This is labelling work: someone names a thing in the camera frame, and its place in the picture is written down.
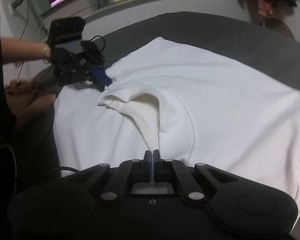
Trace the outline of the person's left forearm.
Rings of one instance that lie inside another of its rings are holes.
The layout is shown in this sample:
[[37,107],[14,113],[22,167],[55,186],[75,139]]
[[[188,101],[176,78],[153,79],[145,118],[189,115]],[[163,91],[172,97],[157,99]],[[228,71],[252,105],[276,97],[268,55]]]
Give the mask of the person's left forearm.
[[51,48],[44,42],[18,40],[10,37],[2,37],[0,40],[3,64],[19,61],[50,61]]

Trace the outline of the person's left hand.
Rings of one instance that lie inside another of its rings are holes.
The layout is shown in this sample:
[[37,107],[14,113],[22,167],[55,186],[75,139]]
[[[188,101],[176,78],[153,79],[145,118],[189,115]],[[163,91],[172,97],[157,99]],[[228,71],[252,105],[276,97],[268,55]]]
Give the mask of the person's left hand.
[[50,60],[59,68],[71,67],[70,52],[61,47],[55,47],[51,49]]

